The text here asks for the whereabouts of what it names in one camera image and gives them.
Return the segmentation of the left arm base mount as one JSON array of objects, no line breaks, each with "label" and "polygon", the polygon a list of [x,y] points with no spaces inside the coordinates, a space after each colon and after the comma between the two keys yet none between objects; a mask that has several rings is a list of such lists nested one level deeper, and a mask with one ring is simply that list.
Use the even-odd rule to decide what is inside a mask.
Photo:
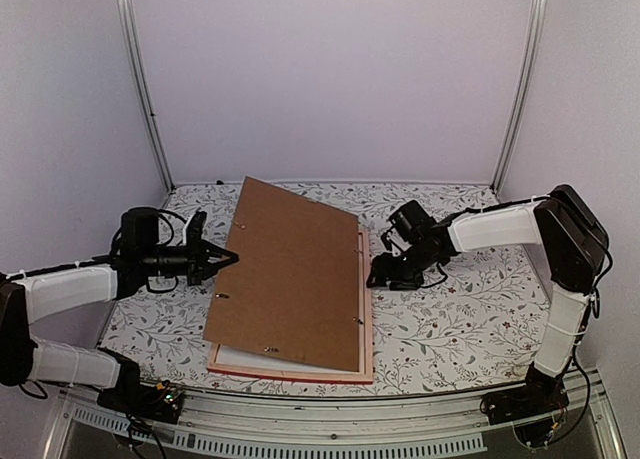
[{"label": "left arm base mount", "polygon": [[136,418],[177,424],[184,399],[180,387],[164,380],[153,385],[133,384],[102,390],[97,404]]}]

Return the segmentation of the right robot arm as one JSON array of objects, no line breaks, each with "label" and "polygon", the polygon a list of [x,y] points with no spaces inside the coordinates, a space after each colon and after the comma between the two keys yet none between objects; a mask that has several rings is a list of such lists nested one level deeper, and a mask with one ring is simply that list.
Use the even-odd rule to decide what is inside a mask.
[{"label": "right robot arm", "polygon": [[389,222],[408,247],[394,254],[395,243],[382,239],[386,250],[371,261],[369,288],[418,290],[424,286],[425,270],[440,268],[462,253],[511,245],[543,247],[553,285],[551,309],[527,371],[529,384],[516,400],[524,414],[539,414],[554,401],[555,385],[586,331],[588,316],[599,312],[598,284],[613,265],[608,233],[578,192],[562,184],[543,196],[467,208],[441,220],[410,201]]}]

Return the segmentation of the brown backing board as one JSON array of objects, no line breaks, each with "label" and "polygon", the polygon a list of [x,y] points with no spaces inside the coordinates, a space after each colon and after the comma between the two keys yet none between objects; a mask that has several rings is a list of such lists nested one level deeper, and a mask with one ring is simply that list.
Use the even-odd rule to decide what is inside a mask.
[{"label": "brown backing board", "polygon": [[205,340],[329,369],[359,367],[358,218],[248,177],[215,278]]}]

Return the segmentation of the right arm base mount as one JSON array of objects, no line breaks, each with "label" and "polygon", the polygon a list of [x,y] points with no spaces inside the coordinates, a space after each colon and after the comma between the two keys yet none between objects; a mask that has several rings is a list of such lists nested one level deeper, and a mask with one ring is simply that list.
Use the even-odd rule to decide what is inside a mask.
[{"label": "right arm base mount", "polygon": [[491,425],[511,424],[521,445],[537,449],[548,446],[555,438],[566,419],[568,405],[563,382],[553,386],[530,382],[485,394],[479,409]]}]

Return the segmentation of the wooden picture frame red edge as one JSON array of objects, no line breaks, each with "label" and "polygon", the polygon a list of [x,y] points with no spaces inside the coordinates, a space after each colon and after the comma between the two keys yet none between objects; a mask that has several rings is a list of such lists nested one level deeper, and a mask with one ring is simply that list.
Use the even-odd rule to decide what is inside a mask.
[{"label": "wooden picture frame red edge", "polygon": [[359,255],[359,312],[354,322],[359,327],[359,366],[357,371],[323,368],[323,372],[293,372],[258,368],[242,368],[220,364],[215,361],[214,354],[220,344],[213,344],[209,354],[207,370],[211,373],[253,378],[259,380],[284,381],[291,383],[320,383],[337,385],[370,385],[373,383],[373,319],[371,291],[365,287],[365,280],[369,274],[369,242],[368,233],[360,230],[358,233]]}]

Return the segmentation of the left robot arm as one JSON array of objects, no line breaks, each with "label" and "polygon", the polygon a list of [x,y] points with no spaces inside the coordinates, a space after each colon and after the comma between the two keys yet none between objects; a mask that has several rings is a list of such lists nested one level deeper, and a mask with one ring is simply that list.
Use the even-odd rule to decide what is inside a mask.
[{"label": "left robot arm", "polygon": [[129,298],[150,289],[154,278],[198,286],[238,262],[235,252],[203,237],[207,215],[183,219],[180,241],[161,240],[160,225],[175,213],[135,207],[122,214],[107,254],[88,261],[4,275],[1,278],[1,383],[28,382],[93,386],[109,392],[128,413],[148,405],[139,366],[116,353],[36,338],[36,322],[94,303]]}]

